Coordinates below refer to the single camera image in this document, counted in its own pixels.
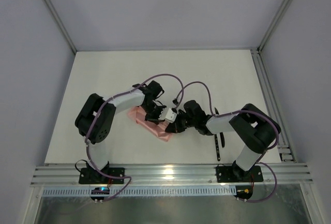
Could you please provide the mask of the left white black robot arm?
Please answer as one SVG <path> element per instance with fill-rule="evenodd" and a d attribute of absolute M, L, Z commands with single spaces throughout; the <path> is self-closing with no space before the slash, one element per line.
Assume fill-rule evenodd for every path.
<path fill-rule="evenodd" d="M 158 101 L 164 89 L 156 81 L 136 84 L 131 89 L 108 99 L 91 94 L 75 120 L 79 134 L 85 138 L 88 164 L 101 172 L 109 165 L 104 140 L 109 135 L 116 114 L 140 107 L 144 111 L 142 121 L 153 126 L 164 120 L 161 114 L 166 108 Z"/>

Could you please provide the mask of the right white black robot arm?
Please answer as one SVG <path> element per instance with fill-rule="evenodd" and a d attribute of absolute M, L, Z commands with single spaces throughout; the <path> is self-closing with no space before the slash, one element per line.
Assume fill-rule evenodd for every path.
<path fill-rule="evenodd" d="M 182 133 L 187 128 L 194 128 L 204 136 L 235 132 L 245 144 L 230 166 L 216 167 L 219 183 L 262 182 L 262 171 L 257 162 L 281 133 L 280 126 L 251 103 L 235 112 L 211 115 L 206 114 L 196 101 L 188 101 L 165 130 L 167 133 Z"/>

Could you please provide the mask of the pink cloth napkin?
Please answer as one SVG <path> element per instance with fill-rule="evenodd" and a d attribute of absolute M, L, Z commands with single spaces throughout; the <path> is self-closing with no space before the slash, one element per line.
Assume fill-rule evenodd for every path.
<path fill-rule="evenodd" d="M 141 126 L 149 133 L 153 134 L 158 139 L 168 142 L 173 134 L 166 132 L 168 123 L 155 124 L 145 120 L 146 112 L 142 107 L 133 107 L 127 113 L 128 117 L 134 121 L 137 125 Z"/>

